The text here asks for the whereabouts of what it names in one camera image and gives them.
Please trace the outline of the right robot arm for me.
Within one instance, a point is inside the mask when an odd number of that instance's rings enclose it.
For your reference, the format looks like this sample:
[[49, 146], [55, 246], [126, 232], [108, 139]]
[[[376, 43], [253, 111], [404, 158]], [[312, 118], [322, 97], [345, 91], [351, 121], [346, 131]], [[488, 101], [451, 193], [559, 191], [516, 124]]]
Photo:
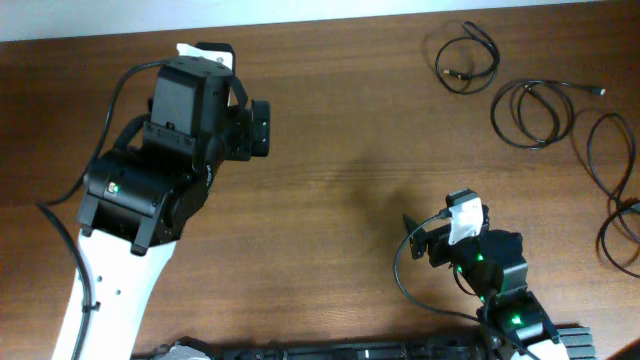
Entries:
[[557, 328], [526, 281], [528, 263], [523, 256], [523, 238], [517, 232], [492, 230], [485, 216], [477, 235], [455, 245], [451, 223], [427, 231], [424, 224], [403, 216], [407, 237], [397, 254], [409, 246], [414, 259], [426, 255], [432, 267], [447, 265], [454, 280], [465, 280], [467, 294], [481, 301], [474, 316], [480, 325], [472, 359], [567, 359], [568, 350]]

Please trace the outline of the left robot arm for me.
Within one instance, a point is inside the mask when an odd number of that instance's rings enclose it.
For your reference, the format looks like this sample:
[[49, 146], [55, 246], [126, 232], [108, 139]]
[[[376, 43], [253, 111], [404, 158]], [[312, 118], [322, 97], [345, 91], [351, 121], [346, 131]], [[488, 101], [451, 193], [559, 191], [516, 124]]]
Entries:
[[187, 221], [226, 161], [265, 157], [270, 105], [250, 100], [234, 69], [200, 56], [155, 63], [154, 95], [77, 182], [76, 275], [53, 355], [127, 359], [149, 298]]

